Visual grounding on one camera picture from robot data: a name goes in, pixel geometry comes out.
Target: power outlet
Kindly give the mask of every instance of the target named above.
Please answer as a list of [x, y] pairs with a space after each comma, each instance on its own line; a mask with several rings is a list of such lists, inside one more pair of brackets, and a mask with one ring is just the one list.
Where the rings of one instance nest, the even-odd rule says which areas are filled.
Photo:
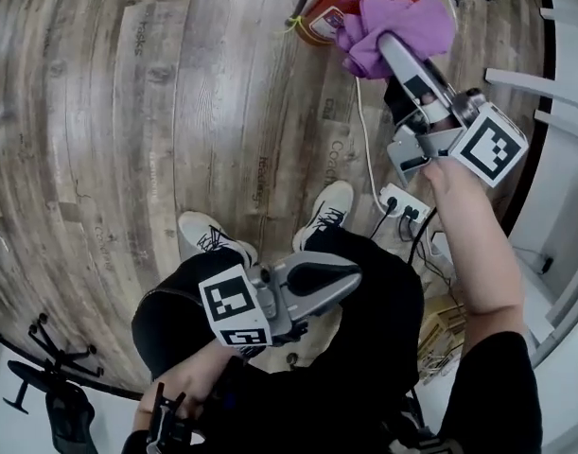
[[428, 217], [430, 208], [427, 205], [393, 183], [388, 184], [385, 188], [381, 188], [379, 200], [383, 205], [387, 206], [391, 197], [394, 197], [398, 201], [398, 205], [390, 214], [390, 217], [402, 216], [406, 207], [410, 207], [412, 210], [419, 212], [416, 218], [413, 219], [416, 223], [422, 223]]

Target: white sneaker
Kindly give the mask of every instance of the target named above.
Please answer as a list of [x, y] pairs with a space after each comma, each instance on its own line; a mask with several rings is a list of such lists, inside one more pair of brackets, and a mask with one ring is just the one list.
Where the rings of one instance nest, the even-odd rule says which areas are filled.
[[292, 248], [298, 253], [306, 247], [307, 240], [316, 232], [329, 225], [341, 227], [347, 214], [352, 210], [354, 189], [348, 182], [338, 181], [325, 188], [314, 203], [314, 211], [309, 223], [292, 240]]
[[232, 249], [244, 259], [244, 267], [250, 268], [257, 262], [257, 250], [251, 244], [233, 240], [211, 217], [200, 212], [183, 212], [179, 217], [179, 228], [187, 242], [203, 253], [222, 248]]

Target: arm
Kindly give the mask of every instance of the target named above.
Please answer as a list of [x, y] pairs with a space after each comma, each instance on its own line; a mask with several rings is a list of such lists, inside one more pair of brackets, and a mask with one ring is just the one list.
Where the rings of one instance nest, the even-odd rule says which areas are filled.
[[523, 333], [519, 266], [478, 178], [452, 158], [424, 168], [467, 311], [464, 354], [502, 331]]
[[178, 414], [182, 418], [197, 418], [202, 403], [211, 393], [231, 357], [239, 356], [235, 348], [228, 348], [213, 340], [190, 358], [175, 365], [152, 383], [137, 407], [133, 431], [148, 430], [154, 408], [158, 384], [165, 384], [165, 397], [175, 399], [181, 392], [186, 397]]

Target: person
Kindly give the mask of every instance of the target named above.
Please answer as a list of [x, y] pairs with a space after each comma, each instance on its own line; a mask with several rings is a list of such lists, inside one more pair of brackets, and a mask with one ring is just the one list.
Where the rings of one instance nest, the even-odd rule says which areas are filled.
[[[423, 173], [467, 313], [461, 363], [442, 428], [427, 441], [436, 446], [429, 452], [540, 452], [541, 413], [522, 337], [523, 291], [513, 250], [468, 169], [443, 158]], [[208, 216], [181, 216], [184, 237], [202, 253], [146, 295], [135, 313], [135, 345], [156, 380], [139, 403], [125, 454], [146, 450], [158, 382], [167, 398], [186, 394], [178, 416], [198, 419], [205, 436], [190, 448], [389, 451], [388, 431], [399, 430], [396, 413], [418, 382], [423, 290], [411, 266], [342, 228], [353, 197], [348, 183], [327, 187], [293, 248], [357, 263], [361, 283], [342, 301], [341, 324], [328, 348], [307, 368], [270, 375], [222, 346], [199, 304], [200, 281], [236, 264], [249, 268], [257, 261], [255, 249], [231, 239]], [[426, 452], [426, 443], [410, 442], [409, 452]]]

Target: wooden floor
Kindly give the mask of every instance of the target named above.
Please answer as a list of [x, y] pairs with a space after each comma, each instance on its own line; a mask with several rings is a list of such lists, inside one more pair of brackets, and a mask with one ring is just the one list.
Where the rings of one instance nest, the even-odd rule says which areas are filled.
[[[180, 263], [182, 211], [211, 214], [272, 260], [324, 186], [345, 179], [357, 190], [349, 228], [372, 230], [354, 80], [339, 52], [280, 33], [295, 2], [0, 0], [4, 337], [41, 357], [26, 332], [45, 311], [61, 344], [96, 345], [104, 383], [140, 390], [149, 374], [131, 316]], [[483, 85], [487, 66], [540, 75], [539, 3], [465, 0], [438, 60], [456, 89]], [[530, 135], [537, 100], [487, 91]], [[363, 84], [377, 186], [395, 181], [383, 93]], [[517, 178], [495, 191], [499, 215]], [[411, 192], [431, 203], [423, 181]], [[404, 256], [394, 227], [379, 241]]]

